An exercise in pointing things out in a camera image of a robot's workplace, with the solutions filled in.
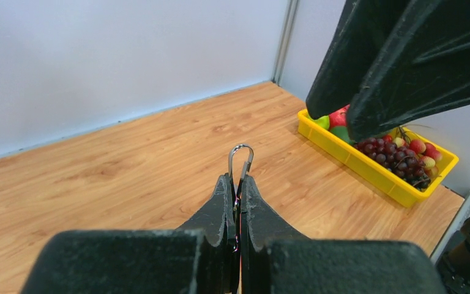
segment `yellow basket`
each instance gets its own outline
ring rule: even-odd
[[[458,162],[458,157],[453,153],[404,128],[409,138],[419,138],[424,142],[429,142],[442,153],[442,160],[437,163],[439,175],[432,179],[426,190],[421,192],[353,146],[317,125],[307,116],[307,109],[298,112],[298,120],[298,132],[300,134],[405,207],[411,207],[415,202],[426,200]],[[392,137],[399,137],[395,130],[390,134]]]

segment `wooden table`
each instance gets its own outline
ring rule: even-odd
[[[179,226],[238,143],[255,150],[262,196],[307,236],[410,240],[430,254],[462,198],[439,187],[402,207],[297,134],[304,107],[263,83],[0,159],[0,293],[21,288],[57,232]]]

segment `avocado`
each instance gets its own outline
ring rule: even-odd
[[[348,144],[354,144],[354,140],[351,140],[348,135],[348,129],[344,126],[337,126],[330,129],[330,132],[333,133],[336,137],[342,139]]]

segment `green apple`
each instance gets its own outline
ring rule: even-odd
[[[326,115],[326,116],[322,116],[318,119],[312,119],[311,116],[307,115],[312,121],[314,121],[317,125],[319,125],[320,127],[328,130],[329,129],[329,116]]]

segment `white panel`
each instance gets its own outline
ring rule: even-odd
[[[0,155],[270,80],[286,6],[0,0]]]
[[[280,86],[305,99],[325,57],[344,0],[302,0],[293,27]],[[424,137],[456,153],[458,165],[443,184],[461,195],[470,191],[470,106],[412,122]]]

